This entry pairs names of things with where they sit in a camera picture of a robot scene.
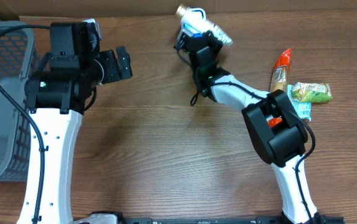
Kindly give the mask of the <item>green yellow snack packet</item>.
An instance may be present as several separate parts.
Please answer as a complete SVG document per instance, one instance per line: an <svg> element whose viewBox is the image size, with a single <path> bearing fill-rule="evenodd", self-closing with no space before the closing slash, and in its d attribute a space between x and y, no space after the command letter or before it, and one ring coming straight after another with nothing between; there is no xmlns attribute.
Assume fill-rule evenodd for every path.
<svg viewBox="0 0 357 224"><path fill-rule="evenodd" d="M333 98L328 83L298 82L292 87L292 95L302 103L327 103Z"/></svg>

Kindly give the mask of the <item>red spaghetti packet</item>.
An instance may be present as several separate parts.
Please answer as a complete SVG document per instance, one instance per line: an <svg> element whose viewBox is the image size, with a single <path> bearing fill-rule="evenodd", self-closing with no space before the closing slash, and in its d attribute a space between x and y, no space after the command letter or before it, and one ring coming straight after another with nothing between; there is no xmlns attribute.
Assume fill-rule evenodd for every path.
<svg viewBox="0 0 357 224"><path fill-rule="evenodd" d="M276 90L287 91L288 76L291 72L292 50L285 50L276 61L272 70L269 92Z"/></svg>

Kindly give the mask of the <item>white Pantene conditioner tube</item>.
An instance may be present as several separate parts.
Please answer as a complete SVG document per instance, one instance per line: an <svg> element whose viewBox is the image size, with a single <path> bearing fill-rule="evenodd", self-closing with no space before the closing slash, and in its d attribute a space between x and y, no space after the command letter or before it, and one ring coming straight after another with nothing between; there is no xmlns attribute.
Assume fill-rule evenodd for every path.
<svg viewBox="0 0 357 224"><path fill-rule="evenodd" d="M178 9L181 7L187 7L184 4L180 4ZM200 28L204 29L204 32L211 31L212 34L220 40L224 45L232 45L233 40L216 24L209 21L207 16L202 21L199 21Z"/></svg>

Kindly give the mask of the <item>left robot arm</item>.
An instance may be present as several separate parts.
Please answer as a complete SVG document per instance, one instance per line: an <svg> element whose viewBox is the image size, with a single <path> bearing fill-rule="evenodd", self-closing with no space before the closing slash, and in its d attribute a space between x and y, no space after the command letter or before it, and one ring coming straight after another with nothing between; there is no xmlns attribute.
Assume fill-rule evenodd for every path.
<svg viewBox="0 0 357 224"><path fill-rule="evenodd" d="M94 19L54 22L51 50L25 83L31 125L26 193L19 223L72 223L70 190L75 143L97 87L132 77L123 46L100 50Z"/></svg>

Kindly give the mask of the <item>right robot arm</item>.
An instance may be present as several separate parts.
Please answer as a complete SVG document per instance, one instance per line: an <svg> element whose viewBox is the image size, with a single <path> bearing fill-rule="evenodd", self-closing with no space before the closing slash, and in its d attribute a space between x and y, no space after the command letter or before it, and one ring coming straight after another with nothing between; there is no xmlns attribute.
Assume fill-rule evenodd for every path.
<svg viewBox="0 0 357 224"><path fill-rule="evenodd" d="M186 63L193 70L196 86L191 105L203 96L242 113L256 153L276 176L285 221L317 223L318 212L305 173L305 159L311 154L305 144L315 136L298 117L287 94L256 90L220 67L216 56L222 42L211 31L193 34L182 29L174 48L189 56Z"/></svg>

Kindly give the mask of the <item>mint green wipes packet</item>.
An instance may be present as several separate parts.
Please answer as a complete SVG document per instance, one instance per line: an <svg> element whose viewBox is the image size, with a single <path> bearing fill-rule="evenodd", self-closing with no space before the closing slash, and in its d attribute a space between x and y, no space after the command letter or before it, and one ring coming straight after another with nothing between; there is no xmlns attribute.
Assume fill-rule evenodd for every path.
<svg viewBox="0 0 357 224"><path fill-rule="evenodd" d="M307 119L310 122L312 120L312 104L295 100L292 94L292 85L287 85L287 95L298 116L301 119Z"/></svg>

